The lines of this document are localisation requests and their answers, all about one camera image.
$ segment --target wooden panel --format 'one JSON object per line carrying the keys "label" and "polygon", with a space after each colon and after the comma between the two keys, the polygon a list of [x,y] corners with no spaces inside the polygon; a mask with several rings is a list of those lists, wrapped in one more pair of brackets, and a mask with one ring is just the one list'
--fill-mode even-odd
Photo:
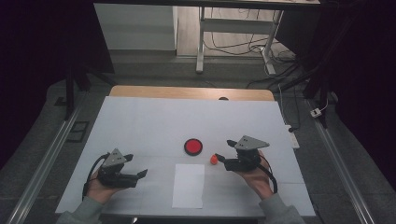
{"label": "wooden panel", "polygon": [[115,86],[110,96],[204,99],[218,100],[227,97],[238,101],[274,101],[274,95],[268,90],[210,89],[184,87]]}

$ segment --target table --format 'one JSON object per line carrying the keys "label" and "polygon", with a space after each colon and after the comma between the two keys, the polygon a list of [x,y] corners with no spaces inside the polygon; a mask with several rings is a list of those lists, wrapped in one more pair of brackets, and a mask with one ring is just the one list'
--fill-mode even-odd
{"label": "table", "polygon": [[[229,101],[218,100],[226,97]],[[131,217],[263,217],[260,199],[238,175],[209,163],[218,152],[236,155],[226,140],[242,135],[270,143],[263,148],[274,170],[279,195],[302,216],[314,216],[306,186],[291,148],[277,102],[269,91],[209,88],[116,86],[105,99],[56,213],[73,211],[81,201],[80,186],[93,162],[117,147],[134,154],[124,174],[148,169],[135,189],[110,200],[105,214]],[[184,142],[198,138],[201,154],[192,157]],[[201,208],[173,207],[178,164],[203,165]]]}
{"label": "table", "polygon": [[[290,3],[290,0],[269,0],[273,3]],[[301,5],[318,5],[318,0],[294,1],[294,4]],[[204,32],[217,33],[237,33],[237,34],[254,34],[254,35],[268,35],[265,47],[261,47],[262,58],[264,59],[268,76],[276,75],[276,71],[270,59],[270,49],[274,41],[277,27],[280,23],[283,10],[276,10],[272,21],[247,21],[247,20],[230,20],[230,19],[213,19],[205,18],[205,8],[200,8],[200,34],[197,53],[197,64],[195,71],[198,74],[204,72]]]}

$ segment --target white tabletop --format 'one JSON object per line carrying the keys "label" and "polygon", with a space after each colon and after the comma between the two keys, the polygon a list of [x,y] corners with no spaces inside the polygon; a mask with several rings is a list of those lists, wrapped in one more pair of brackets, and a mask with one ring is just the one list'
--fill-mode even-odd
{"label": "white tabletop", "polygon": [[[248,135],[268,142],[262,148],[286,205],[300,215],[315,212],[291,148],[290,137],[277,102],[158,99],[107,96],[70,178],[56,213],[74,211],[81,202],[82,186],[97,158],[118,148],[134,154],[123,174],[148,169],[136,188],[113,196],[103,213],[133,217],[263,217],[259,197],[244,180],[209,162],[214,153],[235,158],[226,141]],[[203,143],[198,156],[189,156],[184,143]],[[177,164],[202,164],[205,183],[202,208],[172,208]]]}

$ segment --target wall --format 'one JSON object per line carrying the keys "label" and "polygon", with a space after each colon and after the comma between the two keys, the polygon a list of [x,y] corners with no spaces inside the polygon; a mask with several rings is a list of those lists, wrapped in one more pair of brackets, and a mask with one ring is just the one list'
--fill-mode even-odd
{"label": "wall", "polygon": [[108,49],[176,49],[177,7],[94,6]]}

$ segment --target metal frame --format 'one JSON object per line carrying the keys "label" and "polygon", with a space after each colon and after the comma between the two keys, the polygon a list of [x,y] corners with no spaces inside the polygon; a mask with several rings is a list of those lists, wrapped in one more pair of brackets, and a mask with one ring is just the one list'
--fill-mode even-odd
{"label": "metal frame", "polygon": [[204,33],[234,33],[234,34],[256,34],[268,35],[265,48],[261,48],[262,57],[265,61],[268,74],[275,75],[275,69],[271,62],[269,51],[274,41],[277,27],[280,22],[283,11],[275,11],[273,21],[242,21],[242,20],[227,20],[227,19],[206,19],[205,8],[200,7],[200,29],[199,29],[199,43],[197,52],[196,73],[202,74],[204,72]]}
{"label": "metal frame", "polygon": [[8,218],[7,224],[23,223],[26,219],[27,215],[30,212],[30,209],[33,206],[33,203],[35,202],[35,198],[43,187],[44,182],[47,179],[48,174],[50,173],[50,169],[52,168],[53,163],[55,163],[55,160],[58,157],[62,146],[64,145],[64,141],[66,140],[66,137],[69,134],[73,123],[82,108],[87,94],[87,92],[84,92],[78,97],[78,103],[75,110],[70,115],[69,120],[65,120],[59,131],[56,133],[55,138],[49,145],[46,154],[44,155],[37,169],[35,170],[35,173],[29,181],[29,184],[25,188],[22,196],[18,200],[18,203],[12,211],[11,216]]}
{"label": "metal frame", "polygon": [[[305,103],[309,106],[309,108],[314,109],[314,107],[309,103],[308,100],[305,100]],[[334,164],[334,168],[337,171],[337,174],[340,176],[341,182],[343,182],[344,188],[346,189],[346,193],[349,195],[353,206],[355,207],[356,214],[358,215],[361,223],[365,224],[374,224],[374,218],[370,212],[369,207],[367,206],[366,201],[364,201],[361,196],[361,191],[355,184],[350,172],[347,169],[347,166],[343,160],[343,157],[338,151],[337,146],[332,140],[332,136],[329,131],[321,125],[318,119],[315,119],[315,126],[318,129],[318,133],[329,152],[329,156]]]}
{"label": "metal frame", "polygon": [[125,5],[148,5],[148,6],[179,6],[179,7],[228,7],[228,8],[251,8],[269,10],[321,10],[323,8],[350,8],[359,1],[349,0],[340,5],[332,4],[327,0],[319,0],[320,4],[301,4],[285,2],[266,2],[255,0],[94,0],[94,3],[125,4]]}

